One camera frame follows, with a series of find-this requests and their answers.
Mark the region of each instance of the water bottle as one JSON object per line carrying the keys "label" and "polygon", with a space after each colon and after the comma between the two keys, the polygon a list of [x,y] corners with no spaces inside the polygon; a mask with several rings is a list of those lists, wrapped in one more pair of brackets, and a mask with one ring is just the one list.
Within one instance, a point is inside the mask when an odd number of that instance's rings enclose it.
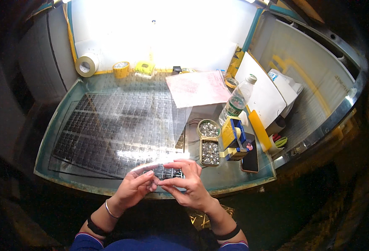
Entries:
{"label": "water bottle", "polygon": [[246,107],[253,93],[253,86],[257,82],[257,78],[249,74],[232,92],[232,96],[226,102],[221,114],[219,115],[219,123],[222,126],[228,116],[239,116]]}

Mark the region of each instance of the green scissors handle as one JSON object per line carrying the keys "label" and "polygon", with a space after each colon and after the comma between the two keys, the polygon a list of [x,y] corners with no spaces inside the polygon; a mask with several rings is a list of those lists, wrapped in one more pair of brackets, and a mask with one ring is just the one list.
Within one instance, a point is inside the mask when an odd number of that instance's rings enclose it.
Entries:
{"label": "green scissors handle", "polygon": [[288,142],[288,138],[282,137],[275,142],[275,146],[278,148],[283,147],[286,144],[286,142]]}

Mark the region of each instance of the bottle cap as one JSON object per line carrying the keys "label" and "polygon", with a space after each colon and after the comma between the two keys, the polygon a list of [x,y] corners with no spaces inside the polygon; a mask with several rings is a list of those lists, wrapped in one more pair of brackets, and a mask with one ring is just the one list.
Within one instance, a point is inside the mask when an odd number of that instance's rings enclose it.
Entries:
{"label": "bottle cap", "polygon": [[253,74],[250,74],[246,77],[246,81],[250,84],[255,84],[257,82],[257,78]]}

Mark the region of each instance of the light fixture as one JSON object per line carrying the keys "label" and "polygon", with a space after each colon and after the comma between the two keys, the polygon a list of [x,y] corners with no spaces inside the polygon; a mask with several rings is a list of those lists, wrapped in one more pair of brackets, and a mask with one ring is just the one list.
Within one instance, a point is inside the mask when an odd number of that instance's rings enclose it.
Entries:
{"label": "light fixture", "polygon": [[269,2],[269,1],[265,2],[263,0],[246,0],[246,1],[261,9],[265,9],[267,7],[267,2]]}
{"label": "light fixture", "polygon": [[57,7],[66,4],[68,2],[70,2],[71,0],[54,0],[53,1],[53,7],[56,9]]}

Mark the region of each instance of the phone screen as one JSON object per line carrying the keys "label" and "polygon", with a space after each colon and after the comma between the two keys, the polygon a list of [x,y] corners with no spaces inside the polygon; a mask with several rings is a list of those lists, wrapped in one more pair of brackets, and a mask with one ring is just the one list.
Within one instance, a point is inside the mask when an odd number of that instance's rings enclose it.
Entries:
{"label": "phone screen", "polygon": [[258,158],[256,137],[250,133],[246,133],[246,141],[242,144],[244,148],[249,149],[249,153],[242,158],[242,171],[258,172]]}

